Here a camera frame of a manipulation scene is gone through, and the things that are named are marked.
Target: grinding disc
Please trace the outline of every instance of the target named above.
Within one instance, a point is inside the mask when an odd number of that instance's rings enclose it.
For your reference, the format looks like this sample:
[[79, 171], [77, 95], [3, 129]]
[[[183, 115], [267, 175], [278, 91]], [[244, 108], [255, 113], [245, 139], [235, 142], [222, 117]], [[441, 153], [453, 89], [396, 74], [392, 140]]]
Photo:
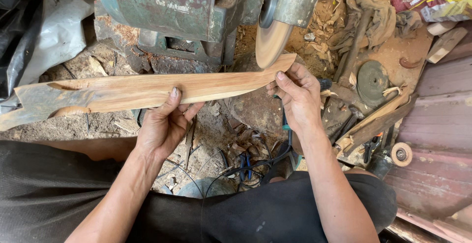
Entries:
[[385, 101], [383, 91], [388, 88], [388, 74], [378, 61], [368, 61], [362, 65], [357, 75], [357, 91], [362, 101], [376, 108]]
[[279, 58], [293, 28], [276, 20], [267, 29], [257, 26], [256, 61], [261, 69], [270, 67]]
[[399, 167], [409, 165], [413, 159], [413, 152], [410, 146], [404, 142], [398, 142], [390, 150], [390, 158], [393, 164]]

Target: sawdust floor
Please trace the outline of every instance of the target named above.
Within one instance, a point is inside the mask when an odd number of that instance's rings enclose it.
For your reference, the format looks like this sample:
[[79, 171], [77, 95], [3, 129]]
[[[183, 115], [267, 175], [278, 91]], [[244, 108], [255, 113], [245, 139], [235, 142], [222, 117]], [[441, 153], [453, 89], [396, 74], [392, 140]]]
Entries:
[[[238, 27], [235, 59], [237, 59], [239, 55], [255, 48], [256, 29], [257, 26]], [[307, 32], [307, 29], [295, 28], [289, 42], [287, 43], [286, 50], [301, 55], [307, 68], [315, 76], [329, 77], [331, 73], [323, 70], [325, 65], [322, 60], [314, 54], [304, 54], [305, 41], [303, 40], [303, 36]], [[92, 47], [87, 47], [74, 59], [57, 65], [45, 72], [40, 78], [41, 82], [102, 76], [100, 73], [92, 70], [89, 62], [90, 56], [93, 56], [100, 61], [108, 75], [136, 74], [131, 70], [123, 56], [114, 53], [111, 49], [102, 44], [97, 44]], [[227, 120], [231, 119], [232, 116], [223, 100], [218, 100], [218, 103], [221, 105], [220, 114], [218, 116], [213, 116], [208, 105], [205, 105], [197, 116], [194, 133], [194, 138], [197, 138], [197, 140], [195, 140], [194, 144], [201, 146], [190, 156], [189, 166], [187, 168], [187, 172], [194, 179], [201, 179], [207, 176], [219, 176], [219, 172], [225, 169], [221, 155], [217, 153], [220, 149], [223, 149], [230, 166], [236, 165], [237, 167], [239, 165], [239, 158], [234, 160], [231, 159], [227, 148], [227, 145], [232, 144], [237, 137], [236, 135], [231, 134], [227, 128]], [[134, 120], [131, 111], [90, 113], [88, 114], [89, 129], [87, 131], [85, 114], [55, 117], [46, 121], [21, 125], [10, 131], [1, 131], [0, 139], [33, 142], [37, 140], [73, 140], [137, 136], [139, 133], [139, 127], [137, 124], [130, 122], [130, 120]], [[278, 139], [273, 138], [271, 135], [267, 135], [267, 145], [269, 148], [272, 148], [277, 140]], [[264, 154], [261, 146], [259, 145], [257, 148], [261, 156], [254, 159], [267, 159], [268, 156]], [[169, 159], [179, 164], [185, 159], [185, 149], [185, 144], [179, 145]], [[306, 170], [306, 167], [304, 167], [304, 161], [302, 161], [300, 169]], [[265, 173], [266, 168], [262, 166], [259, 167], [258, 170]], [[165, 184], [167, 186], [169, 185], [168, 177], [173, 176], [171, 174], [175, 175], [177, 183], [172, 190], [173, 193], [191, 182], [188, 176], [186, 176], [186, 174], [184, 174], [179, 168], [175, 168], [171, 163], [164, 163], [159, 177], [154, 182], [152, 189], [157, 192], [164, 192], [161, 187]], [[231, 183], [235, 188], [238, 184], [237, 175], [235, 178], [236, 180], [228, 179], [226, 177], [221, 179]]]

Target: left hand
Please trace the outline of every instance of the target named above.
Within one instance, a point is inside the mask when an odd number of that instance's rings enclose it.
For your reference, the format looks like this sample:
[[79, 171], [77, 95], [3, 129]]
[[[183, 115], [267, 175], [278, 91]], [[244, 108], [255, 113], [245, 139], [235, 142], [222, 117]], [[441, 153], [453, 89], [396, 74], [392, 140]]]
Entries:
[[174, 87], [165, 103], [146, 110], [135, 149], [158, 160], [166, 159], [184, 137], [190, 120], [205, 102], [180, 105], [182, 93]]

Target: hammer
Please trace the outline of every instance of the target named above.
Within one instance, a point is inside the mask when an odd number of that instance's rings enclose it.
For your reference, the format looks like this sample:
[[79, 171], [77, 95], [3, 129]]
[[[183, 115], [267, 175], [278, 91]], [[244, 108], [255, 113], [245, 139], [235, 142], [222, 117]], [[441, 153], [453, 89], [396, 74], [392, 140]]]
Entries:
[[364, 114], [362, 114], [362, 112], [357, 107], [349, 106], [349, 110], [351, 111], [352, 115], [349, 117], [344, 126], [329, 138], [331, 144], [333, 144], [338, 139], [339, 135], [344, 135], [346, 132], [348, 132], [357, 122], [357, 120], [363, 120], [365, 118]]

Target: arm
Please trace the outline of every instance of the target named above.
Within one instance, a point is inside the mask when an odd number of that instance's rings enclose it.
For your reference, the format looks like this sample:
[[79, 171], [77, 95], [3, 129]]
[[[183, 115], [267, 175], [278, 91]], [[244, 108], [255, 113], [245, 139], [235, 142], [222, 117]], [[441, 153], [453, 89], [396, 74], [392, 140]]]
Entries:
[[127, 239], [162, 164], [184, 136], [188, 121], [204, 105], [179, 105], [181, 96], [174, 88], [161, 107], [146, 111], [136, 147], [109, 192], [66, 242], [115, 243]]
[[291, 129], [304, 152], [323, 231], [329, 242], [379, 242], [374, 224], [347, 181], [322, 127], [320, 83], [303, 65], [294, 63], [286, 74], [267, 85], [284, 103]]

